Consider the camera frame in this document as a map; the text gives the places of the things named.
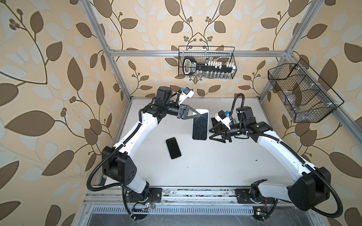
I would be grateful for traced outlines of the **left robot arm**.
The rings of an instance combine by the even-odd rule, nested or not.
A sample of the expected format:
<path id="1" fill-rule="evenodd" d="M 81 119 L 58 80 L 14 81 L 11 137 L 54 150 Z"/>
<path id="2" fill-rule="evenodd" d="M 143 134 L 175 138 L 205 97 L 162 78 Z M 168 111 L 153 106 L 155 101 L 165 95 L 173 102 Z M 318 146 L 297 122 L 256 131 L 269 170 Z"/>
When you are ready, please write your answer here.
<path id="1" fill-rule="evenodd" d="M 120 186 L 127 191 L 146 194 L 148 183 L 138 176 L 137 167 L 133 162 L 136 151 L 147 135 L 167 115 L 183 120 L 199 118 L 201 114 L 198 111 L 183 104 L 184 100 L 192 98 L 193 95 L 194 91 L 188 87 L 180 88 L 176 92 L 170 87 L 159 87 L 151 102 L 138 111 L 138 121 L 125 137 L 112 147 L 105 147 L 102 150 L 102 160 L 90 173 L 86 182 L 87 189 L 97 192 Z M 102 173 L 114 180 L 114 183 L 92 186 L 91 181 L 98 170 L 102 170 Z"/>

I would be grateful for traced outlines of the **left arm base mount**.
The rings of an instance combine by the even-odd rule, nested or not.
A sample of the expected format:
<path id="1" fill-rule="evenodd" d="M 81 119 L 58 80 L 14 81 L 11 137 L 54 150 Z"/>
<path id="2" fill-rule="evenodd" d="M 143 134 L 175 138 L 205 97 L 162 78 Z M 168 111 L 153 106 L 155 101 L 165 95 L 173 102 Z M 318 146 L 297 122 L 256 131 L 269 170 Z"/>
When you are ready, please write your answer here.
<path id="1" fill-rule="evenodd" d="M 161 202 L 162 192 L 163 189 L 160 187 L 149 188 L 146 186 L 141 194 L 123 188 L 122 199 L 126 213 L 134 221 L 143 219 L 143 214 L 147 215 L 152 206 Z"/>

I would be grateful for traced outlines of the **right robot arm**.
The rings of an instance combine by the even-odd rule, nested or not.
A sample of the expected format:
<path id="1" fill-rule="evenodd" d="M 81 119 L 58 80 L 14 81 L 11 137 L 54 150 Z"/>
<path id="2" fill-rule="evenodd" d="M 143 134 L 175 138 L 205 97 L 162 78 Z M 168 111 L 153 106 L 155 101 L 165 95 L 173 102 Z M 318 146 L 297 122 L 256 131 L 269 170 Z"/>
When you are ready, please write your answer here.
<path id="1" fill-rule="evenodd" d="M 219 111 L 211 119 L 210 140 L 222 143 L 232 138 L 252 139 L 264 147 L 289 173 L 292 183 L 272 183 L 260 179 L 250 186 L 249 198 L 262 203 L 268 198 L 290 202 L 302 211 L 338 218 L 343 213 L 342 201 L 331 186 L 331 173 L 318 168 L 287 145 L 266 122 L 257 122 L 251 107 L 245 106 L 245 96 L 236 95 L 230 111 Z"/>

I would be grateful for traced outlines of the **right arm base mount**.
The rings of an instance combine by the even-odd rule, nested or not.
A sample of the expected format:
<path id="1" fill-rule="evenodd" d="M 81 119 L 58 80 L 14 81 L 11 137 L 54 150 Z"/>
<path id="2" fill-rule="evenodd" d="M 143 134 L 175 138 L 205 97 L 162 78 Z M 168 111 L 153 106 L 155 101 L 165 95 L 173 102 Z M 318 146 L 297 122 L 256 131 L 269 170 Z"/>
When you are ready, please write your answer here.
<path id="1" fill-rule="evenodd" d="M 273 214 L 276 206 L 279 202 L 276 198 L 266 198 L 262 196 L 258 190 L 258 185 L 262 182 L 267 181 L 266 179 L 258 180 L 251 184 L 250 188 L 237 188 L 235 189 L 235 195 L 238 204 L 262 204 L 262 209 L 254 207 L 253 218 L 256 221 L 266 221 Z"/>

